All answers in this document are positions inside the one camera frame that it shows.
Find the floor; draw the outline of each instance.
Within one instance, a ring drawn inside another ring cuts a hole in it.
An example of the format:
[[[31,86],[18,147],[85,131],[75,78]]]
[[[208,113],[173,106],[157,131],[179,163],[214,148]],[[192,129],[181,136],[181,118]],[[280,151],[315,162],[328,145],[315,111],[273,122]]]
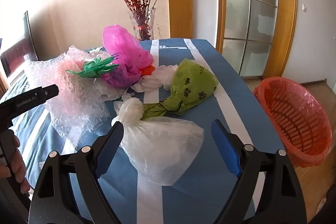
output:
[[[260,82],[261,80],[245,80],[246,85],[251,91],[253,91]],[[333,149],[321,166],[295,168],[303,192],[307,220],[310,221],[314,217],[321,199],[325,197],[328,189],[336,182],[336,95],[325,82],[303,85],[324,107],[333,132]]]

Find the television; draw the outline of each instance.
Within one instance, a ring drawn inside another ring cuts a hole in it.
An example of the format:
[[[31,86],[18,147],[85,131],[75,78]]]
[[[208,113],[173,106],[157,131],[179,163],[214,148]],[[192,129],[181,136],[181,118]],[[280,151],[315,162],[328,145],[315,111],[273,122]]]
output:
[[[17,33],[12,42],[13,45],[4,51],[1,50],[1,46],[4,47],[4,41],[0,45],[0,59],[9,83],[23,73],[26,61],[38,61],[30,32],[28,11],[12,29]]]

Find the basket rim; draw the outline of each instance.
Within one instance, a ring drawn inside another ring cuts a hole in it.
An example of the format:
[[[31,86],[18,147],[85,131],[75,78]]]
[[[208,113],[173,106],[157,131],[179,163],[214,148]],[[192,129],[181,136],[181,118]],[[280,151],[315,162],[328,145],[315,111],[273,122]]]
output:
[[[319,154],[317,155],[309,155],[307,153],[304,153],[302,151],[300,151],[298,148],[296,148],[287,138],[284,134],[281,133],[281,127],[277,124],[277,122],[274,120],[274,118],[272,117],[272,114],[270,112],[270,109],[268,108],[265,100],[263,102],[260,102],[259,100],[259,103],[260,105],[262,106],[262,108],[264,109],[265,113],[267,114],[268,118],[270,119],[270,121],[272,122],[273,126],[275,127],[275,130],[277,131],[278,133],[278,136],[280,137],[281,141],[283,142],[285,148],[286,146],[287,147],[290,147],[290,148],[294,148],[294,149],[291,149],[290,153],[297,156],[299,159],[302,159],[304,161],[309,161],[310,163],[315,163],[315,162],[318,162],[320,163],[324,157],[327,155],[327,153],[329,152],[329,149],[330,149],[330,145],[331,145],[331,141],[332,141],[332,130],[331,130],[331,126],[330,126],[330,121],[329,121],[329,118],[327,116],[327,113],[325,112],[323,106],[320,104],[320,102],[311,94],[311,92],[309,90],[307,90],[304,86],[300,85],[299,83],[291,80],[291,79],[288,79],[288,78],[284,78],[284,77],[279,77],[279,76],[275,76],[275,77],[270,77],[270,78],[266,78],[264,79],[260,84],[259,86],[256,87],[256,89],[254,90],[253,94],[256,95],[256,92],[259,93],[259,95],[261,95],[261,97],[264,98],[264,95],[265,95],[265,89],[266,87],[264,86],[265,84],[269,84],[270,82],[273,82],[275,80],[281,80],[281,81],[285,81],[285,82],[290,82],[292,84],[295,84],[295,85],[299,85],[300,88],[304,89],[306,92],[308,92],[312,98],[315,100],[315,103],[317,103],[318,106],[320,106],[322,112],[323,112],[323,115],[325,115],[325,117],[327,118],[327,123],[326,123],[326,132],[330,132],[330,134],[326,134],[326,137],[327,137],[327,147]]]

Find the human hand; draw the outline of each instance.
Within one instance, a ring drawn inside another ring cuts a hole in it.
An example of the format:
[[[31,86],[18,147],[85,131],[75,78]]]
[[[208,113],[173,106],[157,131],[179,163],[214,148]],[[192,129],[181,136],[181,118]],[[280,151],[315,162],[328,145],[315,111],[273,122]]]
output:
[[[20,184],[21,193],[27,193],[30,190],[30,185],[28,180],[25,178],[26,166],[23,162],[22,156],[18,147],[20,146],[20,141],[18,137],[14,136],[14,146],[15,153],[10,163],[10,167],[15,175],[15,180]],[[9,178],[11,176],[11,171],[7,166],[0,165],[0,178]]]

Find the silver screw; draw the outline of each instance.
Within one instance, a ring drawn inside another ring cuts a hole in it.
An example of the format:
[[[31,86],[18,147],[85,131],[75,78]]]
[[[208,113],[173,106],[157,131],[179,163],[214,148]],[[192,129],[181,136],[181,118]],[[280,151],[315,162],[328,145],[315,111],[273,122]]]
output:
[[[51,151],[50,153],[49,153],[49,157],[50,158],[53,158],[53,157],[55,157],[57,155],[57,152],[56,151]]]
[[[84,147],[82,147],[82,152],[83,153],[87,153],[87,152],[89,152],[91,150],[91,147],[90,146],[84,146]]]
[[[286,156],[286,151],[285,150],[280,149],[278,151],[278,153],[279,153],[280,156]]]
[[[251,151],[253,151],[254,147],[252,145],[250,145],[250,144],[245,144],[244,149],[246,151],[250,151],[251,152]]]

